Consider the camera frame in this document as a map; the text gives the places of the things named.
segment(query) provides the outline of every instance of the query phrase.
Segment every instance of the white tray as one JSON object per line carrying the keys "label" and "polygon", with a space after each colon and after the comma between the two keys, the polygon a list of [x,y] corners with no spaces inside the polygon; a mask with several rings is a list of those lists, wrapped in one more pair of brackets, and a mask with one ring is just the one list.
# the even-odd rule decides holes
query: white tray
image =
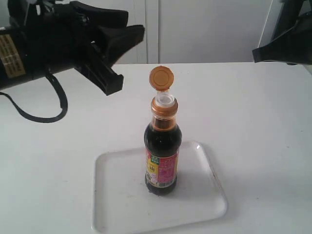
{"label": "white tray", "polygon": [[149,193],[145,149],[107,153],[96,160],[93,228],[137,234],[222,217],[227,202],[202,146],[180,147],[177,185],[166,196]]}

